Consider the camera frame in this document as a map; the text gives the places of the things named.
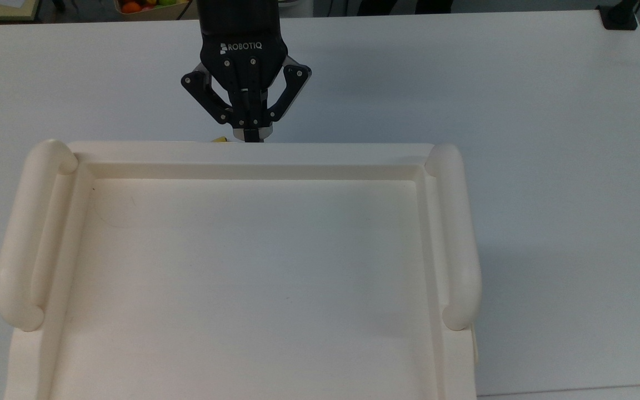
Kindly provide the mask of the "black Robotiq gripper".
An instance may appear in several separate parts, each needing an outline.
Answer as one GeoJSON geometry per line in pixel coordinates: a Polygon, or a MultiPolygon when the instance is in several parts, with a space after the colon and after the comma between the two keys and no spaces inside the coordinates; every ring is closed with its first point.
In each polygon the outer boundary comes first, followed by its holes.
{"type": "Polygon", "coordinates": [[[249,141],[244,129],[250,112],[251,142],[264,142],[312,76],[308,66],[289,65],[278,2],[198,1],[197,11],[201,61],[181,78],[182,87],[242,142],[249,141]],[[286,86],[268,106],[268,90],[280,73],[286,86]]]}

